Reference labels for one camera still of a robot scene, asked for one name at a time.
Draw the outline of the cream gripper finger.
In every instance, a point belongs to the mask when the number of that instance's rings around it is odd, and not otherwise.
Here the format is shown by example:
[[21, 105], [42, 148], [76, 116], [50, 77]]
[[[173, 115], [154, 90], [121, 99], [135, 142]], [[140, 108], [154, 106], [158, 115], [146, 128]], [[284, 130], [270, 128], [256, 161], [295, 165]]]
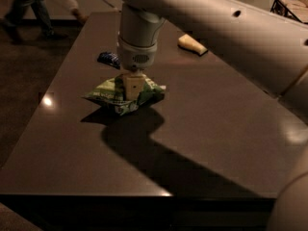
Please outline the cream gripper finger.
[[145, 83], [141, 72], [128, 72], [122, 76], [125, 97], [129, 101], [137, 100]]

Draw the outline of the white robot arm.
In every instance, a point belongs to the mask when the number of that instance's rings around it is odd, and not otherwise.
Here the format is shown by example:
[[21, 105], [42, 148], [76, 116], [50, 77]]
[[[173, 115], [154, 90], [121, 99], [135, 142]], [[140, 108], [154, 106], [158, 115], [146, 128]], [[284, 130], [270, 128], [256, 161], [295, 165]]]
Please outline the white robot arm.
[[237, 0], [122, 0], [117, 53], [137, 81], [151, 66], [165, 21], [308, 122], [308, 43], [304, 24]]

